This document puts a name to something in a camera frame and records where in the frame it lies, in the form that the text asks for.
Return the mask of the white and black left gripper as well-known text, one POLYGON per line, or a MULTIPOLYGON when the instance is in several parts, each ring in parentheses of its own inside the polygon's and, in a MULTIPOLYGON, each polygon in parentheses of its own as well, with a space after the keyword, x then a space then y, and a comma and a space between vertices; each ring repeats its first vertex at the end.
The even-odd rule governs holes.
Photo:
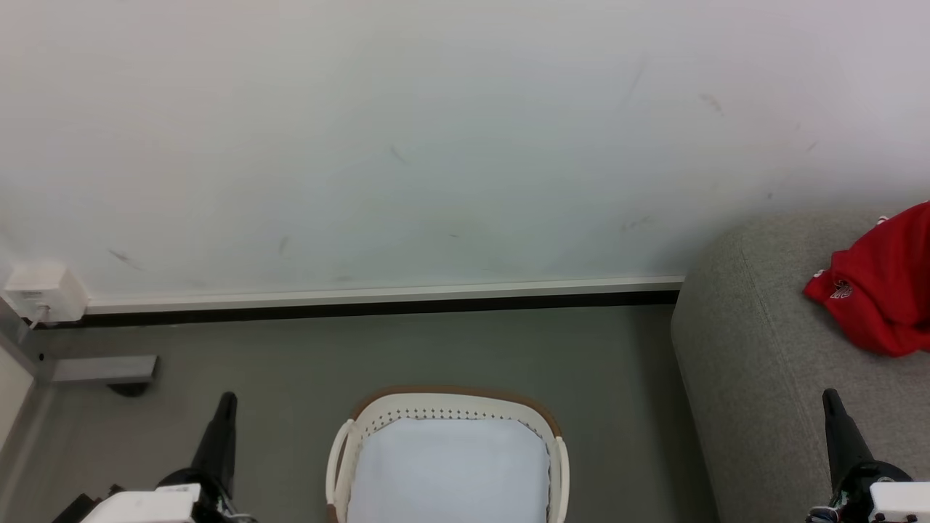
POLYGON ((233 506, 237 397, 220 397, 190 469, 163 479, 154 490, 112 486, 106 498, 81 494, 51 523, 256 523, 233 506))

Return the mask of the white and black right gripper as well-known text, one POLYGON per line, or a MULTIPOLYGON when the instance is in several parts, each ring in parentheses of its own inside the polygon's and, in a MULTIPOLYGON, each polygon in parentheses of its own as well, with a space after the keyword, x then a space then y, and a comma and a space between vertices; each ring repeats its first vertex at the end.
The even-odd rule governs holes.
POLYGON ((815 506, 805 523, 930 523, 930 482, 875 461, 840 394, 822 394, 833 497, 815 506))

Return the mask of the red and white garment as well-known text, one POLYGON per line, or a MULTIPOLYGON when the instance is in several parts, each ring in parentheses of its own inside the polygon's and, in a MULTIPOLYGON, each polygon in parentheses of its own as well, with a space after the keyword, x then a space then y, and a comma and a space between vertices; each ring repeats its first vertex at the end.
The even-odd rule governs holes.
POLYGON ((869 232, 807 282, 851 343, 884 357, 930 353, 930 200, 869 232))

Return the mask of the grey fabric sofa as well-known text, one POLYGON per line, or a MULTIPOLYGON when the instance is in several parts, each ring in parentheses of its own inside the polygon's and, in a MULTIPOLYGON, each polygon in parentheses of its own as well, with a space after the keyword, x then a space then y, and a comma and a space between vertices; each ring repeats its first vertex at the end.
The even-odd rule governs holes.
POLYGON ((684 279, 672 344, 721 523, 804 523, 830 500, 822 392, 835 389, 871 453, 930 481, 930 354, 858 349, 804 286, 896 206, 744 222, 684 279))

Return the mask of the white cabinet panel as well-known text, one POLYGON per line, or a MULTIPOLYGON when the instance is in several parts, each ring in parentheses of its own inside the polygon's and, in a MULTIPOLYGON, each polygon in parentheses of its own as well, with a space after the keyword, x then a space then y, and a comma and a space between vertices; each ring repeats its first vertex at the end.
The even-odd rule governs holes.
POLYGON ((9 441, 34 381, 36 378, 26 365, 0 344, 0 453, 9 441))

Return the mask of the white baseboard with black strip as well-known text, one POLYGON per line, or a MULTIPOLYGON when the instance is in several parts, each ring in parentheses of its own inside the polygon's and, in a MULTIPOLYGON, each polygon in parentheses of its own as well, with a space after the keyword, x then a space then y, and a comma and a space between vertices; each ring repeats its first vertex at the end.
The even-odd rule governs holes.
POLYGON ((316 317, 427 314, 559 307, 674 304, 681 275, 547 280, 437 287, 353 288, 158 298, 91 299, 51 328, 176 325, 316 317))

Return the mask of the white laundry basket brown rim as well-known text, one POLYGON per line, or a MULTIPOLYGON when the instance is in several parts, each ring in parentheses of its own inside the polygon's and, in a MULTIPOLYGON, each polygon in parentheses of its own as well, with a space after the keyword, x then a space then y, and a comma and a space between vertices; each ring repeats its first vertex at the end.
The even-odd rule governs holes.
POLYGON ((358 455, 366 438, 400 419, 509 419, 546 444, 549 497, 546 523, 565 523, 570 500, 570 458, 562 430, 541 402, 512 392, 456 385, 395 385, 359 403, 339 427, 325 474, 326 521, 347 523, 358 455))

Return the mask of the grey metal frame leg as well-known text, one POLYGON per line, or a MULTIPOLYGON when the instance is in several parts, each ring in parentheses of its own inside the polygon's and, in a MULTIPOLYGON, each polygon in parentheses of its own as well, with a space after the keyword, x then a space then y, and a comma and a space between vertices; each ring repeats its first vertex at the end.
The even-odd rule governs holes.
POLYGON ((53 357, 38 344, 37 332, 44 324, 22 319, 0 297, 0 344, 26 365, 35 384, 151 384, 156 378, 159 358, 155 354, 53 357))

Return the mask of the white wall socket box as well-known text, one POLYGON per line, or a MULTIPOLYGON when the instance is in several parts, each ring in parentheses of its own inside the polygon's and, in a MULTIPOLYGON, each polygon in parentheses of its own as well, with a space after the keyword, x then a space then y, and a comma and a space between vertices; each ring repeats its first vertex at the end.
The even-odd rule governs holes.
POLYGON ((2 293, 13 310, 31 322, 74 322, 89 304, 84 286, 61 264, 17 266, 2 293))

